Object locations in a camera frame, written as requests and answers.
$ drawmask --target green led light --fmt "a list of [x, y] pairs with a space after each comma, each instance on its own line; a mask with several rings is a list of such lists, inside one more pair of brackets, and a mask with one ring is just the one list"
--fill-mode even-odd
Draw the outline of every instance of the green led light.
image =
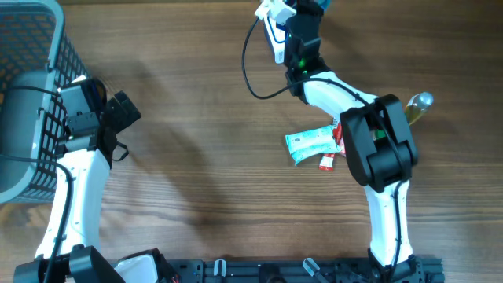
[[304, 68], [306, 67], [306, 61], [304, 59], [302, 59], [300, 62], [299, 62], [299, 68]]

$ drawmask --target small bottle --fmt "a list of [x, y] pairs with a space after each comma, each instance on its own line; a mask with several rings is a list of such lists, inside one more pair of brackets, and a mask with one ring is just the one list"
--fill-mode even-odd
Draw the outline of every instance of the small bottle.
[[412, 125], [422, 117], [433, 104], [433, 95], [428, 92], [414, 95], [406, 106], [405, 114], [407, 122]]

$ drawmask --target wooden table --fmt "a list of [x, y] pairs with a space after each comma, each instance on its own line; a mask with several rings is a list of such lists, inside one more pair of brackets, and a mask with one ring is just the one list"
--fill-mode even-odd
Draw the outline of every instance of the wooden table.
[[[131, 155], [103, 196], [106, 258], [158, 248], [168, 259], [365, 256], [369, 210], [344, 158], [298, 167], [285, 134], [330, 117], [290, 94], [254, 99], [240, 71], [256, 2], [65, 6], [93, 75], [143, 117], [119, 136]], [[448, 282], [503, 271], [503, 5], [499, 1], [335, 1], [321, 53], [366, 92], [435, 105], [412, 127], [420, 163], [408, 199], [415, 254], [444, 261]], [[247, 54], [261, 94], [285, 85], [261, 28]], [[0, 281], [33, 259], [50, 205], [0, 207]]]

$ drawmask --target basket mesh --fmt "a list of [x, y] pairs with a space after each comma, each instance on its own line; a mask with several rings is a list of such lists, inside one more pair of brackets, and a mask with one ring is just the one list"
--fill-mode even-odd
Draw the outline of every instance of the basket mesh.
[[[56, 19], [47, 9], [16, 10], [15, 13], [0, 11], [0, 111], [9, 83], [22, 72], [46, 68], [52, 60], [56, 66], [49, 78], [53, 79], [53, 89], [69, 84], [88, 72], [70, 43], [65, 32], [59, 41], [56, 58], [50, 58], [51, 43], [55, 33]], [[57, 138], [63, 130], [66, 110], [60, 98], [51, 98], [45, 109], [44, 127], [40, 141], [39, 159], [55, 161], [53, 150]], [[39, 164], [31, 184], [11, 202], [51, 201], [56, 189], [56, 168]]]

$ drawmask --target gray plastic basket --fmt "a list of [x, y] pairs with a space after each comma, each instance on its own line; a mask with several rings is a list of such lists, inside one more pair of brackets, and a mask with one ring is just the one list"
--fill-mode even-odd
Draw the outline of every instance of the gray plastic basket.
[[[85, 66], [64, 32], [64, 14], [52, 0], [0, 0], [0, 153], [53, 160], [66, 110], [61, 99], [11, 85], [56, 91]], [[56, 168], [0, 159], [0, 203], [49, 202]]]

